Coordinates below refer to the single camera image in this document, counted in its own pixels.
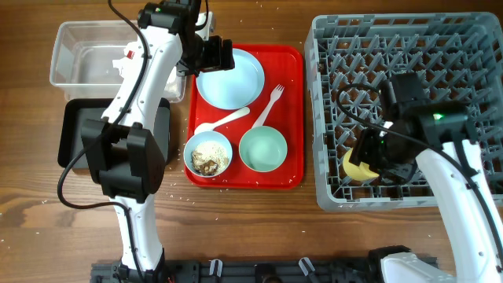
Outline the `light blue bowl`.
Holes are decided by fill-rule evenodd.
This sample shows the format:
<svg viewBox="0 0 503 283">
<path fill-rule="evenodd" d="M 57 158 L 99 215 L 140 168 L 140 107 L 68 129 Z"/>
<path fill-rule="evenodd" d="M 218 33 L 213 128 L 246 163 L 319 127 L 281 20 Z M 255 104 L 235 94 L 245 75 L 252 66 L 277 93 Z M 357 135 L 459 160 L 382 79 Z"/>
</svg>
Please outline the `light blue bowl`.
<svg viewBox="0 0 503 283">
<path fill-rule="evenodd" d="M 222 174 L 233 159 L 229 140 L 217 131 L 194 134 L 183 151 L 185 166 L 197 177 L 214 178 Z"/>
</svg>

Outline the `red snack wrapper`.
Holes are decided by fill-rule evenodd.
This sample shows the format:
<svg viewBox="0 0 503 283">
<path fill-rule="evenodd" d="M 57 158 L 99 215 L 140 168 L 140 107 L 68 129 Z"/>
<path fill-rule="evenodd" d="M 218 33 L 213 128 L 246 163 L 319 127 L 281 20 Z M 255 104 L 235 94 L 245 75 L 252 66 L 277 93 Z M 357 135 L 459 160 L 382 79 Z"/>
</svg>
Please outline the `red snack wrapper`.
<svg viewBox="0 0 503 283">
<path fill-rule="evenodd" d="M 126 52 L 126 57 L 128 59 L 132 59 L 134 57 L 134 51 L 132 51 L 132 50 L 127 51 Z"/>
</svg>

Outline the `light blue plate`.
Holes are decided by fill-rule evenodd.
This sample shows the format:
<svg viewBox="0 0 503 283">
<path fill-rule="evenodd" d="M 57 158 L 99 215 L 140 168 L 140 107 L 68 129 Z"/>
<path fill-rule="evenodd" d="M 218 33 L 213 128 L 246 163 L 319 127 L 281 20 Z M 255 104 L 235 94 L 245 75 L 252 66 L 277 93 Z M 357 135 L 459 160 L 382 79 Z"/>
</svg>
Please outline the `light blue plate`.
<svg viewBox="0 0 503 283">
<path fill-rule="evenodd" d="M 265 73 L 251 53 L 233 49 L 235 67 L 227 71 L 200 73 L 196 87 L 211 106 L 234 110 L 250 105 L 262 93 Z"/>
</svg>

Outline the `white napkin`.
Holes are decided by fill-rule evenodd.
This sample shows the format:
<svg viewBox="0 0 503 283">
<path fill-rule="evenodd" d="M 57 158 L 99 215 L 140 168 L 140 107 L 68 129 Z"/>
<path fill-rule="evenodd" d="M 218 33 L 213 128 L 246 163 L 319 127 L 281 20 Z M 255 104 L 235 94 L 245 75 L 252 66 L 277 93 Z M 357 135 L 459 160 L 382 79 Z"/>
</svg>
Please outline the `white napkin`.
<svg viewBox="0 0 503 283">
<path fill-rule="evenodd" d="M 112 67 L 116 68 L 119 71 L 119 75 L 125 79 L 129 74 L 131 62 L 130 58 L 123 57 L 119 60 L 113 60 Z"/>
</svg>

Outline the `cream plastic spoon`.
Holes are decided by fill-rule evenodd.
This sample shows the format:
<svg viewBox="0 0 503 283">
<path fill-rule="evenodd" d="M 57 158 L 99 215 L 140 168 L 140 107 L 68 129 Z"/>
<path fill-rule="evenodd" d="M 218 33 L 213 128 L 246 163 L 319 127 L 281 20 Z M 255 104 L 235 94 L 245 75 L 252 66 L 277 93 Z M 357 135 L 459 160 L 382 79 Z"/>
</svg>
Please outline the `cream plastic spoon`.
<svg viewBox="0 0 503 283">
<path fill-rule="evenodd" d="M 199 134 L 199 133 L 205 132 L 205 131 L 212 131 L 216 127 L 220 127 L 223 124 L 226 124 L 226 123 L 232 122 L 232 121 L 234 121 L 236 119 L 239 119 L 241 117 L 244 117 L 244 116 L 248 115 L 249 113 L 250 113 L 250 108 L 249 107 L 240 108 L 240 109 L 236 110 L 235 112 L 232 112 L 228 116 L 219 119 L 216 122 L 213 122 L 213 123 L 202 123 L 202 124 L 200 124 L 194 130 L 194 134 Z"/>
</svg>

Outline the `mint green bowl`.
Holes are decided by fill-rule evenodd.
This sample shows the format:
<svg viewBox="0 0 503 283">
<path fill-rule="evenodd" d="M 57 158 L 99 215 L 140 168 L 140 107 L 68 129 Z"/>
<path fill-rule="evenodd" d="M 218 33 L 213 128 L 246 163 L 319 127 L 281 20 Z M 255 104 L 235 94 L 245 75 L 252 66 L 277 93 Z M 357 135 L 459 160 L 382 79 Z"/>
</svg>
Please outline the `mint green bowl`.
<svg viewBox="0 0 503 283">
<path fill-rule="evenodd" d="M 238 146 L 241 161 L 251 170 L 266 173 L 278 169 L 288 155 L 283 134 L 268 126 L 254 127 L 241 138 Z"/>
</svg>

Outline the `pink plastic fork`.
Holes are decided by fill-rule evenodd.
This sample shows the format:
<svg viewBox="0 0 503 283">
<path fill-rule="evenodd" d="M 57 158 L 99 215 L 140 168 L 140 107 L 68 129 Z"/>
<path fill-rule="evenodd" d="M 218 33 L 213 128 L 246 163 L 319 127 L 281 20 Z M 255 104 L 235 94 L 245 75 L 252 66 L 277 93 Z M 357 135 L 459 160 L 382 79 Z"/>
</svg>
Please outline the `pink plastic fork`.
<svg viewBox="0 0 503 283">
<path fill-rule="evenodd" d="M 278 84 L 270 94 L 270 100 L 267 106 L 264 108 L 262 113 L 259 115 L 258 119 L 253 123 L 252 128 L 261 127 L 265 121 L 267 116 L 269 115 L 274 103 L 281 97 L 285 90 L 285 87 L 281 84 Z"/>
</svg>

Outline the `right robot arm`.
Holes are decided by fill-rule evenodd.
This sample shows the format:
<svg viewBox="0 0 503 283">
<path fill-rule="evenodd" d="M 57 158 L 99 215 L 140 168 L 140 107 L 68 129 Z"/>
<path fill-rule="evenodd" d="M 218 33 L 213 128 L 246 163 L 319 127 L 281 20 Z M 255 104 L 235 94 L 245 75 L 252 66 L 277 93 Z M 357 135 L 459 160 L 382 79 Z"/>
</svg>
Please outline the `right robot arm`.
<svg viewBox="0 0 503 283">
<path fill-rule="evenodd" d="M 500 282 L 502 221 L 484 174 L 475 123 L 463 101 L 433 102 L 417 74 L 393 75 L 379 87 L 351 84 L 378 94 L 389 127 L 365 125 L 343 169 L 364 182 L 403 164 L 421 171 L 434 193 L 453 251 L 456 274 L 435 268 L 405 247 L 369 253 L 369 280 L 375 282 Z"/>
</svg>

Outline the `rice and food scraps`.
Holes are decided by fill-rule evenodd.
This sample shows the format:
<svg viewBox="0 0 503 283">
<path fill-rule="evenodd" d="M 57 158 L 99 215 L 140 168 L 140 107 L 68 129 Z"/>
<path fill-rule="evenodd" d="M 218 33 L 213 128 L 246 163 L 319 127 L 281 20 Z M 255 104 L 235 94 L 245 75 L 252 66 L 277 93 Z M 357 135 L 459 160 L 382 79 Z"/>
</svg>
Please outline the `rice and food scraps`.
<svg viewBox="0 0 503 283">
<path fill-rule="evenodd" d="M 229 157 L 223 145 L 216 141 L 205 141 L 192 151 L 192 163 L 197 174 L 216 176 L 228 167 Z"/>
</svg>

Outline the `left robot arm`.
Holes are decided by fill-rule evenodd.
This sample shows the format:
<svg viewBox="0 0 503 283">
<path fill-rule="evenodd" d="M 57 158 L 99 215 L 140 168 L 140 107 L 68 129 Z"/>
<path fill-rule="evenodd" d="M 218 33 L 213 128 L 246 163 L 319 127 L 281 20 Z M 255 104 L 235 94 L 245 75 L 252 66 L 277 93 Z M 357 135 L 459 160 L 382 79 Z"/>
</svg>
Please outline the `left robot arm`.
<svg viewBox="0 0 503 283">
<path fill-rule="evenodd" d="M 180 75 L 230 70 L 232 43 L 209 34 L 202 1 L 149 2 L 131 25 L 138 38 L 113 62 L 123 82 L 100 119 L 83 123 L 91 178 L 116 210 L 123 255 L 112 272 L 119 282 L 166 282 L 164 249 L 154 199 L 167 155 L 154 137 L 156 114 L 172 71 Z"/>
</svg>

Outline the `yellow plastic cup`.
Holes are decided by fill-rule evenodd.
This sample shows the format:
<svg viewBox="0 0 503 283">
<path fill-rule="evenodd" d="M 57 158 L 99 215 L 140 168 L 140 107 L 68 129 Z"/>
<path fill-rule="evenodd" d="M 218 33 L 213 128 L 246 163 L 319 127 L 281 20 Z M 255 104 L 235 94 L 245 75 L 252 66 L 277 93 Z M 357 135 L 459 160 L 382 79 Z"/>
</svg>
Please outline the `yellow plastic cup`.
<svg viewBox="0 0 503 283">
<path fill-rule="evenodd" d="M 371 171 L 369 165 L 366 163 L 360 163 L 359 165 L 354 165 L 350 162 L 350 157 L 353 149 L 347 151 L 343 156 L 343 170 L 347 176 L 358 182 L 366 182 L 368 180 L 373 180 L 378 178 L 380 175 L 374 171 Z"/>
</svg>

